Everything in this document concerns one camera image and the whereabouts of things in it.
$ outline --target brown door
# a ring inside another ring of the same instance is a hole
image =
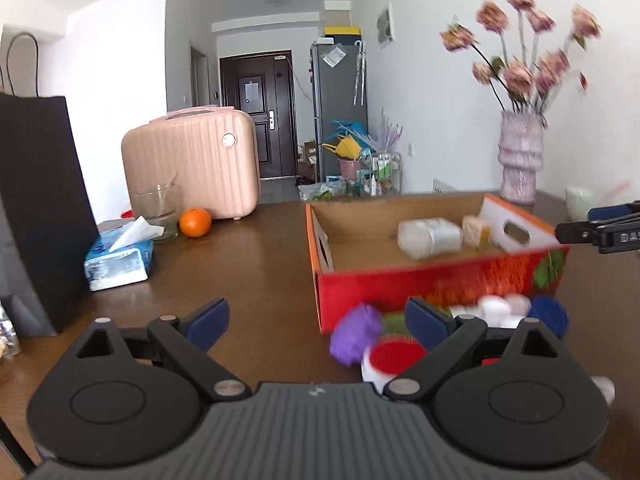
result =
[[[290,51],[220,59],[223,103],[254,120],[261,178],[296,174],[290,61]]]

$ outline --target wooden table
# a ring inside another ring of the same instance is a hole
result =
[[[541,194],[534,213],[566,219],[562,203]],[[25,422],[32,393],[69,343],[98,316],[121,327],[162,314],[184,316],[215,296],[231,305],[228,333],[210,355],[252,387],[259,381],[357,381],[328,354],[318,332],[301,203],[260,205],[241,221],[220,221],[199,240],[158,244],[150,279],[87,294],[76,322],[52,338],[24,339],[22,353],[0,360],[0,415],[28,453]],[[606,438],[594,463],[614,479],[640,478],[640,257],[572,249],[558,298],[570,313],[567,343],[590,374],[616,384]],[[20,474],[0,451],[0,478]]]

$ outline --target green leaf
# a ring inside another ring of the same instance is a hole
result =
[[[499,74],[500,70],[504,68],[504,61],[500,56],[493,56],[491,58],[491,67],[494,69],[494,77],[496,77],[495,74]]]
[[[580,45],[584,51],[587,50],[587,40],[584,36],[579,36],[578,34],[574,34],[575,43]]]
[[[540,263],[533,271],[533,284],[538,290],[546,290],[549,288],[549,268],[546,258],[540,260]]]
[[[564,251],[549,251],[533,271],[532,281],[538,290],[548,290],[562,275],[564,268]]]

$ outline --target pink flower pot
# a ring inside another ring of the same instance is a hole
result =
[[[531,204],[536,199],[536,172],[542,169],[542,119],[537,114],[502,113],[498,161],[504,166],[500,196]]]
[[[360,161],[359,160],[344,160],[340,159],[340,174],[346,178],[347,180],[351,180],[355,182],[356,178],[356,170],[360,169]]]

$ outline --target door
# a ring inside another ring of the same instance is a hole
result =
[[[209,59],[191,47],[191,106],[210,104]]]
[[[261,178],[295,176],[295,131],[291,51],[220,59],[222,99],[255,123]]]

